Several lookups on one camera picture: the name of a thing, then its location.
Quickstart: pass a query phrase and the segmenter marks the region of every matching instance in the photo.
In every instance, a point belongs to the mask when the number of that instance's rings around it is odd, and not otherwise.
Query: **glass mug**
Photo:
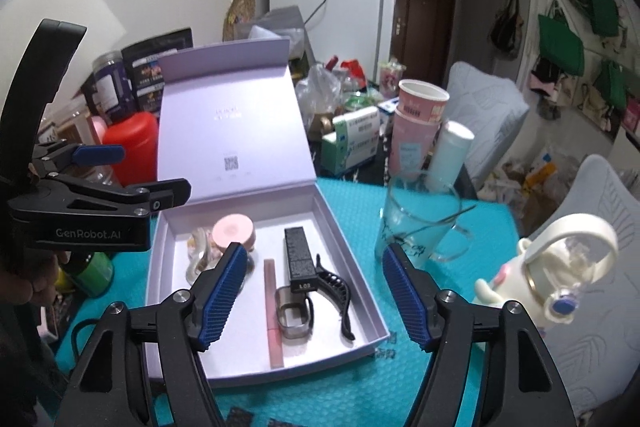
[[[389,181],[380,231],[376,240],[376,261],[391,243],[398,243],[412,264],[423,269],[428,259],[446,262],[466,253],[473,235],[456,223],[462,210],[456,190],[427,171],[399,172]],[[443,252],[438,245],[449,232],[462,234],[466,245]]]

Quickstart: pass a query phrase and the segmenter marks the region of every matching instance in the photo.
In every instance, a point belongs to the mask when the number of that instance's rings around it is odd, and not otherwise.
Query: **stacked paper cup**
[[[449,93],[421,80],[401,80],[389,174],[419,170],[433,145]]]

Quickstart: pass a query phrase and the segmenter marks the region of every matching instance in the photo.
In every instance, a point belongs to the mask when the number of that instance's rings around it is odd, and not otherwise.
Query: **white chair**
[[[579,415],[621,394],[640,363],[640,202],[606,159],[591,155],[558,210],[530,238],[576,212],[608,221],[620,251],[612,270],[583,295],[574,321],[545,337]],[[604,256],[604,245],[590,247],[599,259]]]
[[[444,118],[476,135],[465,167],[478,189],[516,139],[529,105],[512,80],[482,73],[466,62],[456,62],[449,70],[447,91]]]

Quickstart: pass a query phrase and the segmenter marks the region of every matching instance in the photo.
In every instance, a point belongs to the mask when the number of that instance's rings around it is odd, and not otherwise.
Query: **blue gripper pad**
[[[244,247],[231,243],[216,267],[202,272],[193,283],[195,300],[188,332],[198,350],[205,351],[220,339],[246,275],[246,263]]]
[[[382,254],[382,269],[391,295],[398,306],[404,329],[409,334],[409,338],[424,349],[431,340],[427,325],[427,311],[400,261],[390,248],[386,248]]]
[[[124,155],[122,145],[81,145],[74,151],[71,161],[81,167],[114,165],[124,160]]]

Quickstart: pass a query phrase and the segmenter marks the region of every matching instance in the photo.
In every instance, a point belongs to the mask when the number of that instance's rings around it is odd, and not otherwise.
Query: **pink lip gloss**
[[[282,358],[282,334],[276,315],[276,264],[273,259],[264,260],[264,307],[267,312],[267,341],[272,369],[284,367]]]

